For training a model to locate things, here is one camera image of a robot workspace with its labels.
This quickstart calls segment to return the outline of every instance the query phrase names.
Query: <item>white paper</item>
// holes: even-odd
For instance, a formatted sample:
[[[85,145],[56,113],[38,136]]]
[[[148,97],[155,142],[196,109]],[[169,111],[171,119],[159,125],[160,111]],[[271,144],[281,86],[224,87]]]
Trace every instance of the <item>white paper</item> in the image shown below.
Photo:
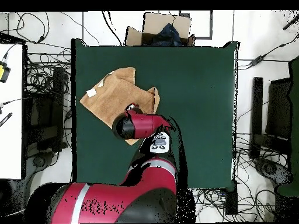
[[[100,84],[99,84],[98,87],[102,87],[102,86],[104,86],[104,80],[101,80],[101,81],[100,81]]]
[[[86,92],[87,92],[87,95],[88,95],[89,98],[96,95],[96,90],[95,89],[87,90]]]
[[[104,86],[104,80],[105,80],[105,78],[106,78],[108,75],[111,75],[113,72],[114,72],[114,71],[111,71],[109,74],[107,74],[107,75],[100,81],[100,84],[99,84],[98,88]]]

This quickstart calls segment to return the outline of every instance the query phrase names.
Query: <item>white label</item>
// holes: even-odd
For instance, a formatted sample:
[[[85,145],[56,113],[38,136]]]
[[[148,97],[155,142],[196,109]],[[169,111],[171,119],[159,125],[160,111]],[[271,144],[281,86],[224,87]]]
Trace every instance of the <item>white label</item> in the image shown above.
[[[169,136],[165,132],[160,132],[153,138],[151,153],[167,153],[169,151]]]
[[[88,90],[86,92],[87,92],[87,95],[88,95],[89,98],[96,95],[96,90],[95,89],[91,89],[91,90]]]

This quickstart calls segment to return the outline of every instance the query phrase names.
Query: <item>yellow device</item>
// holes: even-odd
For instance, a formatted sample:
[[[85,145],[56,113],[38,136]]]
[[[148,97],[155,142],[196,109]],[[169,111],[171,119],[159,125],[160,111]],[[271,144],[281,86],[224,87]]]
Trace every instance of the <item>yellow device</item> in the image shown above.
[[[7,67],[7,64],[0,61],[0,82],[6,82],[11,69]]]

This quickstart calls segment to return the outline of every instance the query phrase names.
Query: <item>white floor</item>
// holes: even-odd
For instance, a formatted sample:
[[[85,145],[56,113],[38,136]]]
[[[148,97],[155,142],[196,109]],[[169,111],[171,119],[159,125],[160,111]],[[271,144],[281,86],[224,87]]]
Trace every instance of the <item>white floor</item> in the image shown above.
[[[158,12],[158,10],[146,10],[146,12]],[[196,36],[208,36],[208,11],[184,11],[191,14],[192,32]],[[50,22],[50,31],[47,38],[43,41],[47,44],[54,44],[60,47],[70,48],[72,38],[84,39],[89,46],[117,46],[119,45],[115,36],[106,26],[101,12],[84,12],[84,26],[95,38],[84,30],[82,36],[82,27],[76,24],[68,16],[59,12],[47,12]],[[82,12],[65,12],[72,17],[76,22],[82,24]],[[142,30],[144,12],[111,12],[112,23],[121,42],[124,42],[126,35],[126,27],[131,26],[135,29]],[[39,17],[46,26],[47,18],[45,12],[34,13]],[[171,10],[171,14],[177,15],[178,10]],[[288,10],[214,10],[213,14],[213,39],[212,40],[196,40],[196,46],[214,46],[222,47],[229,41],[238,41],[241,43],[239,48],[239,65],[245,66],[254,60],[258,55],[263,55],[271,49],[282,43],[291,41],[298,33],[296,25],[291,26],[284,31],[282,28],[297,14],[295,11]],[[0,14],[0,30],[7,28],[6,14]],[[15,29],[19,17],[16,13],[9,15],[9,28]],[[43,34],[42,24],[33,16],[24,16],[25,26],[19,31],[31,41],[37,41]],[[9,34],[17,36],[15,31],[10,31]],[[50,47],[44,44],[27,44],[29,53],[60,53],[63,48]],[[283,48],[278,48],[269,54],[265,60],[280,60],[280,62],[263,61],[257,66],[238,71],[238,110],[237,117],[245,113],[251,108],[251,87],[253,77],[260,76],[264,79],[264,95],[263,99],[266,102],[268,95],[268,86],[270,81],[275,79],[289,77],[287,61],[298,56],[299,42],[295,41]],[[39,61],[39,56],[32,56],[32,61]],[[264,105],[263,129],[265,130],[267,104]],[[237,132],[249,133],[250,114],[245,114],[238,121]],[[66,128],[70,126],[71,121],[67,121]],[[248,135],[239,135],[248,140]],[[60,153],[57,164],[47,168],[45,171],[35,175],[32,184],[32,191],[39,185],[48,182],[69,182],[71,177],[71,149],[67,148]],[[253,197],[262,189],[272,190],[273,187],[268,179],[258,175],[253,167],[239,169],[239,178],[246,182],[251,189]],[[249,190],[246,185],[238,185],[239,199],[249,196]],[[259,200],[265,204],[274,205],[274,197],[269,192],[263,192],[259,196]],[[253,204],[252,199],[240,201],[239,210],[251,208],[242,204]],[[222,222],[222,217],[213,207],[197,205],[197,213],[200,212],[200,218],[197,217],[197,222]],[[253,208],[247,212],[256,213]],[[243,214],[246,220],[253,221],[255,215]],[[267,221],[271,220],[271,216],[266,216]]]

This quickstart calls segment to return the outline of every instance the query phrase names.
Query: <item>green table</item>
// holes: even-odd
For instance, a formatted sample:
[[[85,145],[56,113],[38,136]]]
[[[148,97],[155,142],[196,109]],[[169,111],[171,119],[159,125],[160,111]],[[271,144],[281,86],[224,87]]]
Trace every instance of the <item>green table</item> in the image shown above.
[[[86,47],[76,40],[77,182],[123,181],[139,143],[118,140],[79,101],[107,73],[135,67],[135,84],[159,91],[157,114],[180,125],[188,186],[230,187],[236,48]]]

